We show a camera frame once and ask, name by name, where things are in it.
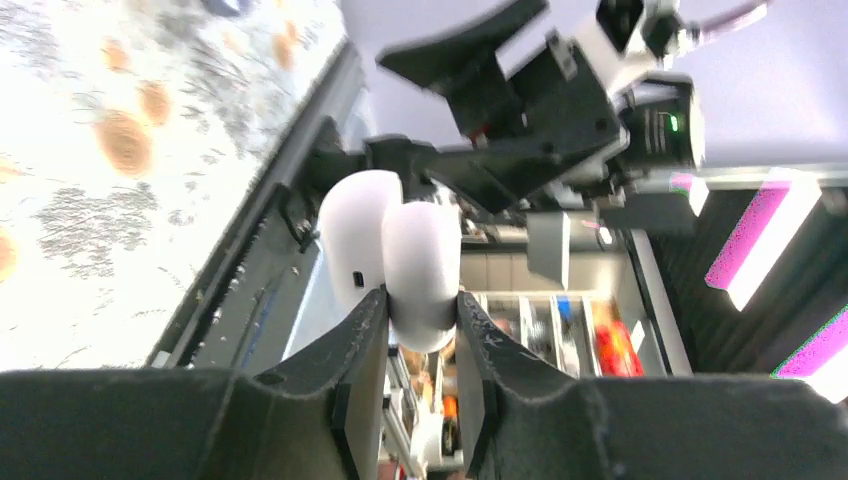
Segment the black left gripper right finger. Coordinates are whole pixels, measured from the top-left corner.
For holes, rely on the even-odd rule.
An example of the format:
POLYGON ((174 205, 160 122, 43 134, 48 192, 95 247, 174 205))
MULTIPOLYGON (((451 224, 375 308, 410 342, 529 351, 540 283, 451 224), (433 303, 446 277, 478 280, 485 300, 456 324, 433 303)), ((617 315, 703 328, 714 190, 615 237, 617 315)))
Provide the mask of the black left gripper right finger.
POLYGON ((465 470, 474 479, 843 479, 847 412, 794 380, 575 379, 457 299, 465 470))

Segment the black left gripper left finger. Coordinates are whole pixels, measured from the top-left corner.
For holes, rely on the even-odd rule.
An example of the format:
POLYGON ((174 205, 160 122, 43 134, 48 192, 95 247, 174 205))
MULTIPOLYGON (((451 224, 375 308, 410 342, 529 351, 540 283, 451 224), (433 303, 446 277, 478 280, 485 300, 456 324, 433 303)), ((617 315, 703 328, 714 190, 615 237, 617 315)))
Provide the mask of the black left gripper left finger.
POLYGON ((387 294, 256 376, 31 370, 1 377, 5 479, 372 479, 387 294))

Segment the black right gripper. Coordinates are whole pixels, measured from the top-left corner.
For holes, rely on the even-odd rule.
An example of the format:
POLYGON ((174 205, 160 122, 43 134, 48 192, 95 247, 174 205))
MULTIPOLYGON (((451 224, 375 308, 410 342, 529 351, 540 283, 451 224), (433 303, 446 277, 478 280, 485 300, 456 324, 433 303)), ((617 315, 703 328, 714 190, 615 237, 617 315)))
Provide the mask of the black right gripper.
POLYGON ((383 69, 426 90, 451 84, 446 100, 475 148, 385 136, 366 143, 366 165, 396 172, 410 198, 436 182, 495 214, 622 152, 627 134, 576 41, 551 33, 512 77, 499 66, 496 50, 548 8, 509 1, 470 24, 384 49, 383 69))

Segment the white earbud charging case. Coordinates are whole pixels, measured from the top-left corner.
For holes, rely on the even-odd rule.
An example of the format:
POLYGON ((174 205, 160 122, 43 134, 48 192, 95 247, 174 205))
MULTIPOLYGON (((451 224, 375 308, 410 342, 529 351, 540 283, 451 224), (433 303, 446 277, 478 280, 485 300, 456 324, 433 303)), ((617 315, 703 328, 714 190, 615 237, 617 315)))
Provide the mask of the white earbud charging case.
POLYGON ((329 190, 318 231, 332 291, 344 309, 352 310, 366 293, 384 286, 401 346, 429 354, 450 343, 460 290, 456 208, 407 201, 396 173, 366 170, 329 190))

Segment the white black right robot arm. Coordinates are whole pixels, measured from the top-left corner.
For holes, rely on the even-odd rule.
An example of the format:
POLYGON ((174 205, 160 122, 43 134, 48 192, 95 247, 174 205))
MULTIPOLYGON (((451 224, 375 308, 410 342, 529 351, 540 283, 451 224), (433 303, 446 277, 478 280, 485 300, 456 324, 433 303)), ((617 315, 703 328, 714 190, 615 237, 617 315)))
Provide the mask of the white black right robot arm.
POLYGON ((378 56, 385 70, 443 97, 464 146, 403 136, 368 144, 365 166, 406 189, 437 181, 493 214, 562 183, 613 196, 655 169, 699 167, 703 118, 692 80, 662 64, 698 39, 671 1, 602 1, 571 37, 557 32, 511 74, 497 52, 547 8, 512 1, 469 25, 378 56))

